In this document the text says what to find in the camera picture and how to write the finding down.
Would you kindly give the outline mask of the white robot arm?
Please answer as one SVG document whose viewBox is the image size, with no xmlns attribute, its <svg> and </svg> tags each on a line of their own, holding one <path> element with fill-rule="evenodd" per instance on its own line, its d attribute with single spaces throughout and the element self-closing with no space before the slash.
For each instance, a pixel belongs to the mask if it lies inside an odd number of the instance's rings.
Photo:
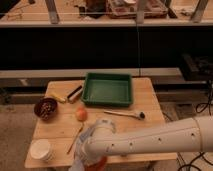
<svg viewBox="0 0 213 171">
<path fill-rule="evenodd" d="M 125 133 L 116 133 L 113 121 L 103 118 L 81 134 L 76 149 L 85 165 L 95 164 L 103 156 L 173 152 L 213 152 L 213 116 Z"/>
</svg>

